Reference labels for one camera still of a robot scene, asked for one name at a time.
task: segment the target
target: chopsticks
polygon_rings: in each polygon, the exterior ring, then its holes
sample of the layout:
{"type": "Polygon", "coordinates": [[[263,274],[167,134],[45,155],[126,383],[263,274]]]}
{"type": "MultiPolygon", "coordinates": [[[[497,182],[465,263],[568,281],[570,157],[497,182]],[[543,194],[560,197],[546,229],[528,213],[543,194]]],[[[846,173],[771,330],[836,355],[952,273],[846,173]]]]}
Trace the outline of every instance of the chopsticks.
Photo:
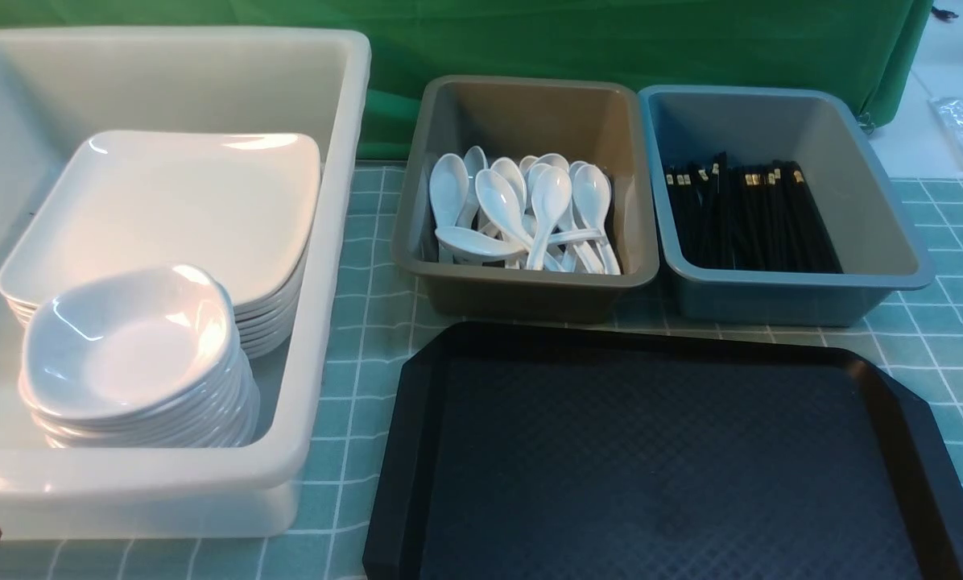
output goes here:
{"type": "Polygon", "coordinates": [[[698,267],[841,274],[835,247],[800,166],[729,168],[725,151],[709,168],[664,169],[678,245],[698,267]]]}

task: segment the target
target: black plastic tray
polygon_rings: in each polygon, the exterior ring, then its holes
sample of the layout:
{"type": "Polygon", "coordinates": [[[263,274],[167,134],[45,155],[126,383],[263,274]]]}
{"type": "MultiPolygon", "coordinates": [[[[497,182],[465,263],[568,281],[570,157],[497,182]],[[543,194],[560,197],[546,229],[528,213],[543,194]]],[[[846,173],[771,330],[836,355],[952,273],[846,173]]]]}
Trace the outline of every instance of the black plastic tray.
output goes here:
{"type": "Polygon", "coordinates": [[[463,323],[403,366],[364,568],[963,578],[963,491],[849,351],[463,323]]]}

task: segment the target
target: white spoon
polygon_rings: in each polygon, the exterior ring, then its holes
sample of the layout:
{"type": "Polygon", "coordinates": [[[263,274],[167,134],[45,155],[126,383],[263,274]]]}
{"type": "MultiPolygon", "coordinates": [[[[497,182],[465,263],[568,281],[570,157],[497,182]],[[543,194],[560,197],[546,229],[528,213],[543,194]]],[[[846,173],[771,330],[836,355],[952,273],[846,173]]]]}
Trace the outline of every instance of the white spoon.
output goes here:
{"type": "Polygon", "coordinates": [[[589,165],[589,163],[586,163],[585,161],[571,162],[570,168],[567,169],[567,175],[571,177],[571,180],[574,180],[575,173],[578,173],[578,169],[584,168],[585,165],[589,165]]]}
{"type": "Polygon", "coordinates": [[[514,188],[514,193],[518,194],[518,201],[521,202],[522,208],[526,208],[528,206],[528,186],[525,184],[525,176],[521,173],[521,169],[518,169],[517,163],[510,158],[500,157],[492,163],[492,170],[503,176],[503,179],[514,188]]]}
{"type": "MultiPolygon", "coordinates": [[[[506,237],[508,242],[516,242],[523,247],[532,247],[535,239],[525,231],[521,217],[521,205],[514,188],[492,169],[482,169],[477,177],[478,202],[486,216],[492,220],[506,237]]],[[[543,264],[552,271],[563,271],[560,262],[549,256],[548,252],[540,252],[543,264]]]]}
{"type": "Polygon", "coordinates": [[[535,162],[530,168],[528,168],[528,173],[525,175],[525,181],[528,184],[528,202],[530,205],[535,205],[535,184],[538,183],[539,176],[543,175],[545,170],[552,168],[552,165],[547,163],[535,162]]]}
{"type": "MultiPolygon", "coordinates": [[[[600,232],[596,229],[578,230],[571,232],[570,238],[564,238],[564,236],[565,234],[549,236],[549,245],[566,243],[573,239],[599,239],[600,232]]],[[[481,232],[456,226],[435,228],[435,238],[438,238],[442,246],[448,247],[456,257],[465,260],[497,262],[511,260],[528,253],[528,250],[518,243],[489,238],[481,232]]]]}
{"type": "MultiPolygon", "coordinates": [[[[574,177],[578,173],[578,169],[582,169],[585,165],[589,165],[585,161],[575,161],[571,163],[570,169],[568,170],[568,176],[571,177],[571,181],[574,183],[574,177]]],[[[556,222],[556,227],[560,228],[561,231],[573,231],[578,229],[578,224],[574,219],[574,203],[573,201],[567,206],[567,212],[560,217],[560,220],[556,222]]],[[[588,243],[574,243],[571,246],[569,254],[571,256],[576,256],[581,260],[582,267],[585,268],[589,274],[603,274],[603,263],[600,261],[600,257],[596,255],[595,250],[588,243]]]]}
{"type": "MultiPolygon", "coordinates": [[[[525,225],[525,231],[528,232],[528,235],[535,238],[535,232],[538,229],[538,223],[535,217],[525,213],[522,223],[525,225]]],[[[600,230],[596,228],[562,231],[559,234],[549,236],[549,246],[559,246],[561,243],[592,242],[598,241],[600,238],[603,238],[603,234],[600,234],[600,230]]]]}
{"type": "MultiPolygon", "coordinates": [[[[459,155],[448,153],[435,162],[428,180],[428,199],[436,227],[458,223],[467,202],[468,187],[467,168],[459,155]]],[[[440,252],[438,261],[448,263],[452,260],[449,254],[440,252]]]]}
{"type": "Polygon", "coordinates": [[[561,168],[565,173],[571,168],[571,165],[569,162],[567,162],[567,159],[564,159],[564,156],[559,153],[547,153],[543,155],[543,157],[536,159],[535,162],[552,165],[554,168],[561,168]]]}
{"type": "Polygon", "coordinates": [[[528,172],[528,168],[535,163],[536,159],[538,159],[538,157],[535,157],[535,155],[524,155],[521,158],[521,163],[518,163],[518,169],[521,169],[522,175],[528,172]]]}
{"type": "MultiPolygon", "coordinates": [[[[485,152],[479,146],[471,147],[464,154],[464,168],[467,170],[467,202],[464,202],[463,212],[460,213],[460,219],[457,220],[457,225],[460,227],[471,227],[474,223],[474,216],[478,213],[478,197],[477,189],[474,187],[474,177],[477,176],[478,172],[482,169],[489,168],[489,160],[486,159],[485,152]]],[[[485,223],[479,221],[478,227],[485,226],[485,223]]]]}
{"type": "Polygon", "coordinates": [[[533,192],[532,209],[538,222],[532,249],[528,253],[525,267],[543,269],[543,257],[547,254],[549,236],[556,221],[560,220],[571,202],[571,180],[561,168],[549,168],[538,177],[533,192]]]}
{"type": "Polygon", "coordinates": [[[585,165],[575,173],[571,187],[571,197],[582,225],[587,228],[597,228],[603,232],[603,239],[596,242],[596,249],[603,258],[606,274],[621,275],[618,257],[614,256],[614,249],[606,238],[604,223],[610,210],[610,182],[603,172],[595,165],[585,165]]]}

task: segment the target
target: green cloth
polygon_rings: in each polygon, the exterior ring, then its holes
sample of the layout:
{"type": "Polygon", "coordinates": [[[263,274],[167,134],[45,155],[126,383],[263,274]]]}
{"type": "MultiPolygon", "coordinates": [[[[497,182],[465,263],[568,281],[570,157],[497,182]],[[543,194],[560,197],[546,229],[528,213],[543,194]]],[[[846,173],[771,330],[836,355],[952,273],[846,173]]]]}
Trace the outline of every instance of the green cloth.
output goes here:
{"type": "Polygon", "coordinates": [[[444,74],[823,89],[896,114],[931,0],[0,0],[0,28],[268,25],[367,34],[360,155],[405,157],[444,74]]]}

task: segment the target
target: stack of plates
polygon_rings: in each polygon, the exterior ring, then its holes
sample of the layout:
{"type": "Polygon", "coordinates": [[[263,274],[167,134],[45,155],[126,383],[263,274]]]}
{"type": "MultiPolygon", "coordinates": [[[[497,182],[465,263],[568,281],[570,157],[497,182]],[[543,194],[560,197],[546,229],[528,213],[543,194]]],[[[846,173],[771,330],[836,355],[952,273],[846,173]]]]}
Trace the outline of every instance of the stack of plates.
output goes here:
{"type": "Polygon", "coordinates": [[[109,131],[85,142],[0,269],[24,326],[52,297],[163,263],[195,264],[234,301],[254,358],[291,334],[316,209],[305,135],[109,131]]]}
{"type": "Polygon", "coordinates": [[[198,268],[74,288],[24,338],[20,396],[52,447],[234,447],[260,392],[226,293],[198,268]]]}

